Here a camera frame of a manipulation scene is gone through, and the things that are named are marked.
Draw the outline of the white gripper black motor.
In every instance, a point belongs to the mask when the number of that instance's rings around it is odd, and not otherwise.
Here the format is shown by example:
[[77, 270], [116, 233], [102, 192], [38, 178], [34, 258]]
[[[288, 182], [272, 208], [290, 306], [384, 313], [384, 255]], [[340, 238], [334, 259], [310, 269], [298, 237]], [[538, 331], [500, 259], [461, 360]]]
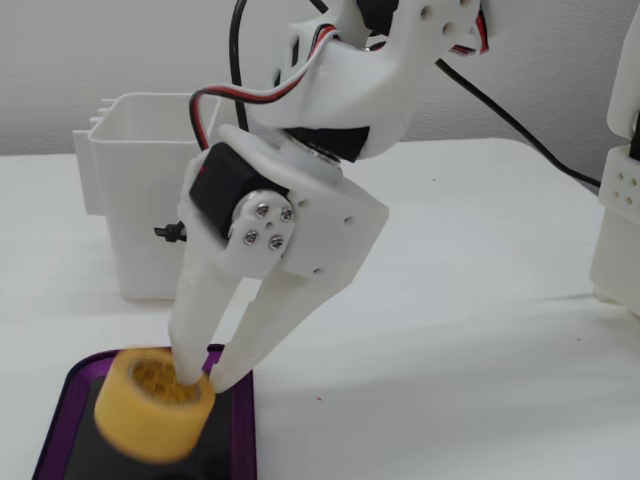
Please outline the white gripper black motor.
[[274, 146], [220, 128], [188, 178], [188, 230], [203, 235], [222, 272], [266, 279], [211, 370], [217, 391], [351, 284], [388, 215], [337, 161], [292, 138]]

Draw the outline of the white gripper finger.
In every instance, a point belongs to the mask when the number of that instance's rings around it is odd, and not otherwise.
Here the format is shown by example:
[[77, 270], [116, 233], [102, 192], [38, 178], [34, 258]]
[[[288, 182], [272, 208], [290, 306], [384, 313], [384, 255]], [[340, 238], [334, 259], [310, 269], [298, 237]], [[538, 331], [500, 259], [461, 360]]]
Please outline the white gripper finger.
[[189, 163], [178, 205], [187, 242], [168, 332], [177, 380], [193, 385], [202, 376], [209, 342], [244, 278], [262, 280], [279, 262], [295, 228], [282, 217], [293, 208], [267, 189], [232, 204], [232, 225], [221, 233], [191, 199], [203, 158]]

